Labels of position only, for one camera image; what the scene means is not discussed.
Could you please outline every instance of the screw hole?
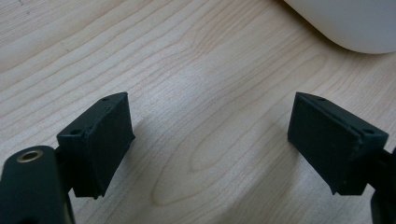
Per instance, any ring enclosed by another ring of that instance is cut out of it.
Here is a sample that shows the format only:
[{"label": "screw hole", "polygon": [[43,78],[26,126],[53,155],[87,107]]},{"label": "screw hole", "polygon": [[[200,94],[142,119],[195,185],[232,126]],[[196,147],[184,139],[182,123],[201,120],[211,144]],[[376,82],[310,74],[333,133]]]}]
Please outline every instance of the screw hole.
[{"label": "screw hole", "polygon": [[71,134],[78,134],[81,133],[81,129],[75,129],[73,131],[70,132]]},{"label": "screw hole", "polygon": [[363,131],[364,131],[365,133],[369,133],[369,134],[373,134],[373,133],[374,133],[374,131],[371,130],[371,129],[363,129]]},{"label": "screw hole", "polygon": [[25,152],[21,154],[17,158],[17,162],[29,162],[29,161],[35,161],[38,158],[40,158],[43,155],[43,151],[36,149],[32,151]]}]

